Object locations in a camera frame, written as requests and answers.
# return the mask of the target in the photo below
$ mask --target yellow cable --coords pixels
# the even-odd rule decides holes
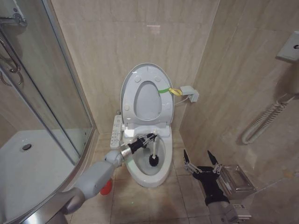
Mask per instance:
[[[169,88],[168,91],[178,97],[183,95],[182,91],[179,89]]]

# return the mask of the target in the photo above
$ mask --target toilet brush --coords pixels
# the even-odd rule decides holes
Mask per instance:
[[[159,163],[159,157],[156,154],[156,139],[153,141],[153,154],[149,156],[149,164],[155,167]]]

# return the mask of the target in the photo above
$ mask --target metal frame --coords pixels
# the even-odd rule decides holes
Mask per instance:
[[[34,110],[34,108],[31,106],[31,104],[28,102],[27,98],[24,96],[24,94],[18,90],[16,84],[14,82],[12,82],[12,79],[6,74],[6,71],[3,69],[3,73],[6,76],[6,78],[12,83],[12,86],[16,89],[16,91],[20,94],[20,96],[24,99],[25,103],[28,105],[28,107],[30,108],[30,110],[38,117],[38,119],[41,121],[41,123],[44,125],[44,127],[46,128],[46,130],[49,132],[49,134],[52,136],[52,138],[57,142],[57,144],[61,147],[63,153],[65,153],[65,155],[67,156],[67,158],[72,162],[72,164],[75,166],[74,169],[72,170],[72,172],[69,174],[69,176],[65,179],[65,181],[51,194],[49,195],[49,197],[47,197],[45,200],[43,200],[39,205],[37,205],[35,208],[33,208],[32,210],[28,211],[26,214],[24,214],[21,217],[18,217],[17,219],[11,221],[10,223],[20,223],[20,221],[24,220],[25,218],[27,218],[28,216],[30,216],[35,210],[37,210],[38,208],[40,208],[41,206],[43,206],[48,200],[50,200],[57,192],[59,191],[63,191],[70,183],[71,181],[75,178],[75,176],[78,174],[79,170],[82,169],[82,166],[84,165],[84,161],[86,160],[86,156],[89,154],[90,150],[91,150],[91,143],[94,141],[95,138],[95,134],[96,134],[96,125],[94,122],[94,119],[92,117],[92,113],[90,110],[90,107],[87,103],[87,99],[85,97],[83,88],[81,86],[78,74],[76,72],[75,66],[73,64],[71,55],[69,53],[69,50],[67,48],[65,39],[63,37],[62,31],[60,29],[58,20],[55,16],[55,12],[54,12],[54,8],[51,4],[51,2],[49,0],[42,0],[43,5],[45,7],[45,10],[47,12],[47,16],[50,20],[50,23],[52,25],[54,34],[57,38],[59,47],[63,53],[64,59],[66,61],[66,64],[69,68],[71,77],[74,81],[75,87],[77,88],[79,97],[82,101],[82,104],[84,106],[85,112],[90,120],[91,123],[91,131],[89,133],[88,139],[87,139],[87,143],[83,149],[83,152],[81,154],[81,156],[79,157],[79,161],[75,164],[75,162],[71,159],[71,157],[68,155],[68,153],[64,150],[64,148],[62,147],[62,145],[57,141],[55,135],[52,133],[52,131],[46,126],[46,124],[43,122],[42,118],[38,115],[38,113]],[[17,59],[19,61],[19,58],[17,57],[17,54],[14,52],[13,49],[11,49],[9,47],[9,52],[12,54],[12,56],[14,57],[14,59]],[[28,75],[27,71],[25,70],[25,68],[23,67],[22,63],[20,63],[20,67],[22,68],[22,71],[29,77],[30,81],[32,82],[32,84],[36,87],[35,83],[33,82],[33,80],[31,79],[31,77]]]

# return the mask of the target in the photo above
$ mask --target shower enclosure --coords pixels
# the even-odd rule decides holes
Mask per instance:
[[[38,208],[95,130],[48,0],[0,0],[0,224]]]

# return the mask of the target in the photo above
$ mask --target green tag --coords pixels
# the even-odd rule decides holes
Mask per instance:
[[[165,89],[165,90],[158,90],[158,93],[166,93],[168,92],[169,88]]]

